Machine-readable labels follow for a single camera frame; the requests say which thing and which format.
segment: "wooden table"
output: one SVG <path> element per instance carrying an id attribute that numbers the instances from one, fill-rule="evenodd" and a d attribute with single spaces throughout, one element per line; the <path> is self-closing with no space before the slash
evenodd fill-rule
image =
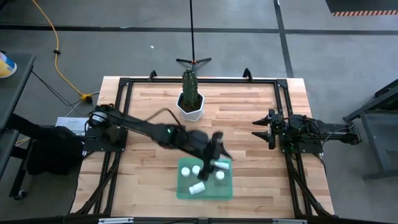
<path id="1" fill-rule="evenodd" d="M 104 77 L 99 105 L 115 102 L 118 83 L 119 77 Z M 304 80 L 291 78 L 288 79 L 288 84 L 294 113 L 311 117 Z M 276 110 L 274 87 L 248 83 L 200 83 L 199 92 L 206 98 L 205 114 L 196 123 L 184 122 L 175 105 L 181 89 L 180 83 L 135 83 L 129 115 L 145 119 L 166 107 L 188 129 L 201 129 L 208 134 L 217 130 L 223 131 L 224 146 L 234 158 L 233 199 L 179 200 L 176 197 L 177 161 L 189 155 L 181 151 L 162 149 L 149 138 L 129 132 L 126 150 L 119 166 L 112 216 L 293 217 L 284 155 L 278 147 L 269 150 L 264 140 L 251 134 L 251 131 L 267 129 L 252 125 L 251 122 L 265 117 L 269 108 Z M 171 115 L 163 113 L 152 122 L 175 121 Z M 104 153 L 96 152 L 83 161 L 72 211 L 78 210 L 97 187 L 103 157 Z M 312 154 L 304 154 L 303 164 L 308 188 L 324 208 L 333 213 L 321 162 Z M 304 211 L 300 191 L 298 196 L 300 208 Z"/>

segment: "black tripod stand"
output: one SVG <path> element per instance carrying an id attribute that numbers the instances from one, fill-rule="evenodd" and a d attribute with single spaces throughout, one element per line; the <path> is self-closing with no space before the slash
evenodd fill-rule
<path id="1" fill-rule="evenodd" d="M 192 37 L 192 60 L 185 60 L 177 58 L 176 61 L 178 62 L 185 62 L 192 65 L 192 70 L 196 72 L 197 65 L 201 62 L 209 62 L 211 58 L 204 58 L 200 60 L 195 60 L 195 42 L 193 40 L 193 16 L 192 16 L 192 0 L 189 0 L 189 7 L 190 7 L 190 14 L 191 14 L 191 37 Z"/>

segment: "concrete floor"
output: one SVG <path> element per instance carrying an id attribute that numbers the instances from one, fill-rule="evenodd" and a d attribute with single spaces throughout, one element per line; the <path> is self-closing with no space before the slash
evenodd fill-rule
<path id="1" fill-rule="evenodd" d="M 39 0 L 58 25 L 188 27 L 184 0 Z M 397 30 L 397 16 L 332 17 L 325 1 L 280 0 L 286 29 Z M 201 0 L 194 2 L 196 27 L 277 28 L 272 0 Z M 30 1 L 13 0 L 0 12 L 0 23 L 46 24 Z M 180 75 L 175 58 L 190 58 L 190 34 L 183 32 L 59 32 L 60 69 L 84 92 L 98 91 L 105 75 Z M 248 67 L 255 77 L 286 77 L 279 34 L 197 33 L 197 58 L 212 57 L 199 76 L 240 77 Z M 315 118 L 342 123 L 352 112 L 398 75 L 398 36 L 287 35 L 294 77 L 304 78 Z M 68 100 L 78 95 L 55 73 L 55 38 L 49 31 L 0 30 L 0 49 L 37 55 L 34 70 Z M 90 106 L 80 106 L 87 112 Z M 30 77 L 16 108 L 39 124 L 53 124 L 70 111 Z M 345 218 L 398 222 L 398 178 L 369 182 L 377 171 L 364 142 L 325 144 L 333 206 Z M 68 212 L 78 169 L 67 177 L 42 174 L 24 182 L 29 196 L 8 198 L 19 161 L 11 159 L 0 181 L 0 219 L 49 217 Z"/>

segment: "white hexagonal pot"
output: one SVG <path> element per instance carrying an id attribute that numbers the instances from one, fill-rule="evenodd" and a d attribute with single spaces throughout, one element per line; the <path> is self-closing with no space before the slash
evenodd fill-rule
<path id="1" fill-rule="evenodd" d="M 201 105 L 200 105 L 200 108 L 199 108 L 199 110 L 192 111 L 192 112 L 189 112 L 189 113 L 185 112 L 185 111 L 178 105 L 178 104 L 180 103 L 180 100 L 181 100 L 181 97 L 182 97 L 182 92 L 178 95 L 176 105 L 177 105 L 177 107 L 180 109 L 182 118 L 183 118 L 185 121 L 198 121 L 198 120 L 203 116 L 203 114 L 204 114 L 203 105 L 205 104 L 205 97 L 204 97 L 202 94 L 200 94 L 200 93 L 198 93 L 198 94 L 201 96 Z"/>

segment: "translucent green tray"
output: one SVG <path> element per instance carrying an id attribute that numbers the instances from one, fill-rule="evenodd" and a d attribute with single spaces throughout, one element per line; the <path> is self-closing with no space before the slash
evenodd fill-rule
<path id="1" fill-rule="evenodd" d="M 201 182 L 197 176 L 192 174 L 192 167 L 195 165 L 203 167 L 203 161 L 196 158 L 184 157 L 178 160 L 178 181 L 177 181 L 177 198 L 179 199 L 199 199 L 199 200 L 231 200 L 232 191 L 232 163 L 230 159 L 220 159 L 220 162 L 229 164 L 229 171 L 224 170 L 225 177 L 223 180 L 216 179 L 216 170 L 210 174 L 209 179 L 204 182 L 206 190 L 191 195 L 189 187 Z M 181 174 L 181 169 L 188 167 L 190 169 L 189 177 Z"/>

